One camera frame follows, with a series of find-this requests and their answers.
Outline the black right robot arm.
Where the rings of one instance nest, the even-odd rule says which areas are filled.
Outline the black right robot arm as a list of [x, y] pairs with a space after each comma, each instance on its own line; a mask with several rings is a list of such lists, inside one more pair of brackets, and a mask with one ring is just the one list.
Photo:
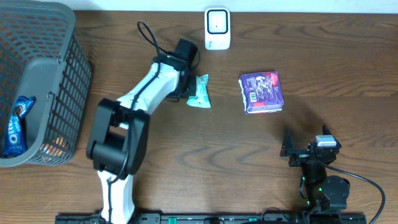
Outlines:
[[296, 149], [292, 135], [286, 129], [280, 156], [289, 158], [289, 166], [301, 168], [300, 194], [309, 202], [311, 209], [319, 212], [344, 210], [350, 183], [340, 176], [326, 173], [326, 166], [336, 160], [341, 144], [327, 126], [324, 125], [322, 131], [323, 134], [316, 136], [306, 149]]

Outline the green wet wipes pack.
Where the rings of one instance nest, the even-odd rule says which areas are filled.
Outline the green wet wipes pack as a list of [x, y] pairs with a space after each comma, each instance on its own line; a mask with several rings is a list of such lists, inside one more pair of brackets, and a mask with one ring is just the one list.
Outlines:
[[208, 74], [195, 77], [195, 81], [193, 82], [193, 84], [195, 85], [195, 94], [188, 97], [188, 106], [197, 108], [211, 108], [211, 103], [207, 91], [208, 78]]

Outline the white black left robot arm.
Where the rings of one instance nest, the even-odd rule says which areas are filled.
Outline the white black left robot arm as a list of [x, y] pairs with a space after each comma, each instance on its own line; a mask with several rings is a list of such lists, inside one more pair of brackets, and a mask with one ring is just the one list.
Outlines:
[[147, 148], [151, 114], [171, 93], [183, 93], [195, 54], [160, 54], [147, 75], [118, 100], [98, 104], [86, 155], [103, 188], [105, 223], [128, 223], [134, 213], [132, 186]]

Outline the purple Carefree pad pack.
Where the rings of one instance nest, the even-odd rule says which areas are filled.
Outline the purple Carefree pad pack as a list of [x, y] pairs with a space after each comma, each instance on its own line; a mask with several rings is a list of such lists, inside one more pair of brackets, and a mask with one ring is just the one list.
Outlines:
[[282, 111], [284, 97], [277, 71], [244, 74], [238, 82], [246, 114]]

